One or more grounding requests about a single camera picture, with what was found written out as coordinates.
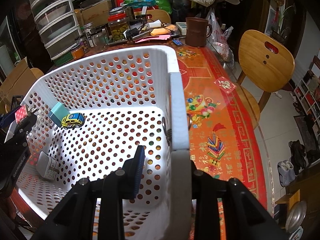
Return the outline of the white usb charger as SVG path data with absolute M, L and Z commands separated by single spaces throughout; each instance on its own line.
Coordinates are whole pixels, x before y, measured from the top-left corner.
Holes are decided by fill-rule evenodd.
M 59 171 L 58 165 L 59 163 L 53 157 L 41 151 L 36 164 L 36 170 L 42 178 L 54 180 Z

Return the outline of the empty glass jar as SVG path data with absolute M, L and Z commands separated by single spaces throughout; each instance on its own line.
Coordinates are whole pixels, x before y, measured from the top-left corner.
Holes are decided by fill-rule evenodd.
M 106 48 L 107 42 L 102 31 L 93 33 L 91 38 L 97 51 L 103 51 Z

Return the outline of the brown ceramic mug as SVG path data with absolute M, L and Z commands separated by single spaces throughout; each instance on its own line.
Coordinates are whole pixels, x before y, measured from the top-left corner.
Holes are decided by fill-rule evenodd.
M 185 43 L 192 47 L 205 47 L 207 38 L 212 34 L 212 25 L 206 19 L 186 18 L 187 32 Z

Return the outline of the red patterned tablecloth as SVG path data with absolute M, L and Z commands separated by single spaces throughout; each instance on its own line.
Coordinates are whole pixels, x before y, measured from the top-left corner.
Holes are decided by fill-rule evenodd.
M 239 85 L 223 70 L 212 48 L 157 44 L 150 54 L 147 47 L 118 46 L 98 54 L 87 70 L 93 72 L 87 93 L 100 111 L 91 116 L 93 147 L 89 157 L 100 164 L 93 174 L 106 174 L 132 156 L 136 146 L 145 147 L 145 166 L 137 197 L 124 203 L 126 239 L 193 239 L 195 208 L 183 217 L 185 229 L 170 222 L 164 212 L 167 178 L 181 174 L 182 164 L 169 165 L 177 157 L 163 131 L 161 117 L 170 113 L 161 105 L 167 71 L 178 80 L 174 91 L 184 99 L 170 102 L 184 107 L 192 116 L 188 132 L 189 157 L 196 167 L 215 179 L 238 178 L 263 206 L 267 204 L 265 178 L 248 111 L 240 99 Z

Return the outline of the green woven basket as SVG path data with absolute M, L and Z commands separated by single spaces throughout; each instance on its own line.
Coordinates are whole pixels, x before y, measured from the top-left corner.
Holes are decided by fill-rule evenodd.
M 72 56 L 71 52 L 69 51 L 69 52 L 61 55 L 57 59 L 53 60 L 53 62 L 55 64 L 55 66 L 59 67 L 59 66 L 66 64 L 67 62 L 69 62 L 71 60 L 73 60 L 73 56 Z

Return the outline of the red lid pickle jar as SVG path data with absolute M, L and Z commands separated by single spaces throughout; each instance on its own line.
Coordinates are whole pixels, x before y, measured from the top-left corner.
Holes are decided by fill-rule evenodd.
M 129 30 L 129 20 L 124 12 L 108 18 L 108 26 L 114 42 L 126 40 L 125 32 Z

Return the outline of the metal binder clip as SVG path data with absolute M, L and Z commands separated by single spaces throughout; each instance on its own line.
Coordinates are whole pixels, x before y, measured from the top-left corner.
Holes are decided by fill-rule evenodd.
M 188 129 L 190 129 L 192 126 L 192 116 L 189 113 L 187 113 L 187 118 L 188 118 Z M 162 127 L 167 140 L 167 144 L 170 146 L 172 142 L 172 129 L 166 127 L 165 117 L 162 117 Z

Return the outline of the tiered food cover rack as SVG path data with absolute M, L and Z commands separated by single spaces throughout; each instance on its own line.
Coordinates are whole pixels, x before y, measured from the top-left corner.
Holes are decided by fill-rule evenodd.
M 29 0 L 45 49 L 56 60 L 76 46 L 82 35 L 72 0 Z

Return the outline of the yellow toy car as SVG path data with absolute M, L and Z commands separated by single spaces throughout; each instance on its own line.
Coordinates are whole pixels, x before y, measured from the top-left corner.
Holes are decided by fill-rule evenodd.
M 85 116 L 82 113 L 73 113 L 65 116 L 61 121 L 64 129 L 80 128 L 85 122 Z

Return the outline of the wooden chair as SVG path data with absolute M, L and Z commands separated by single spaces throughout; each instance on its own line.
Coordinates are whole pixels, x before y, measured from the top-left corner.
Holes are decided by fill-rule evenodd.
M 254 128 L 272 93 L 283 89 L 295 70 L 295 59 L 282 44 L 257 30 L 243 33 L 238 50 L 241 73 L 236 81 L 240 99 Z M 259 101 L 242 85 L 248 78 L 263 91 Z

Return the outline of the white perforated plastic basket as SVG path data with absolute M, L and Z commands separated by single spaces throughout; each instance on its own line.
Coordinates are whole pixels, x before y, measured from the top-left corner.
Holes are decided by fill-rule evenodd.
M 143 146 L 137 197 L 125 200 L 127 239 L 187 239 L 191 164 L 182 78 L 168 46 L 113 50 L 38 79 L 23 99 L 36 110 L 18 194 L 46 218 L 81 178 L 102 179 Z

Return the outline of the grey slippers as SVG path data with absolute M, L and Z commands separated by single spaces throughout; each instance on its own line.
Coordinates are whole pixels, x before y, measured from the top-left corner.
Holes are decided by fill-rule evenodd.
M 279 181 L 282 187 L 287 187 L 296 178 L 294 166 L 289 160 L 280 161 L 277 164 Z

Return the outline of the black phone stand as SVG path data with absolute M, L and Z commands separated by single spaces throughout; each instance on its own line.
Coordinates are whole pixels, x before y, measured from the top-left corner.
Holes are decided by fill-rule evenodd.
M 23 95 L 15 95 L 12 97 L 11 100 L 11 107 L 10 110 L 15 110 L 17 107 L 20 106 L 21 102 L 23 101 L 24 96 Z

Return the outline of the cardboard box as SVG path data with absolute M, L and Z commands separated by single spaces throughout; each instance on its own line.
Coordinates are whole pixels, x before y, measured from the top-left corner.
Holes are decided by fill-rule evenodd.
M 13 96 L 25 96 L 36 80 L 37 78 L 29 68 L 25 57 L 15 66 L 1 85 L 1 99 L 11 103 Z

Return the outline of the teal usb charger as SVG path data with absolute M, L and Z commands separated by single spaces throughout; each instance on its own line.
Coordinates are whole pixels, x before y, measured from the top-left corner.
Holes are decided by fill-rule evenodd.
M 62 120 L 69 114 L 68 109 L 60 102 L 57 102 L 55 106 L 49 111 L 49 118 L 56 124 L 57 127 L 61 127 Z

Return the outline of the red polka dot charger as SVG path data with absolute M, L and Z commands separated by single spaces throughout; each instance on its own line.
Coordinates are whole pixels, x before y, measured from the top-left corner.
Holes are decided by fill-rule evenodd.
M 16 124 L 21 124 L 22 121 L 37 111 L 36 107 L 29 107 L 28 105 L 22 105 L 16 112 L 15 112 L 15 120 Z

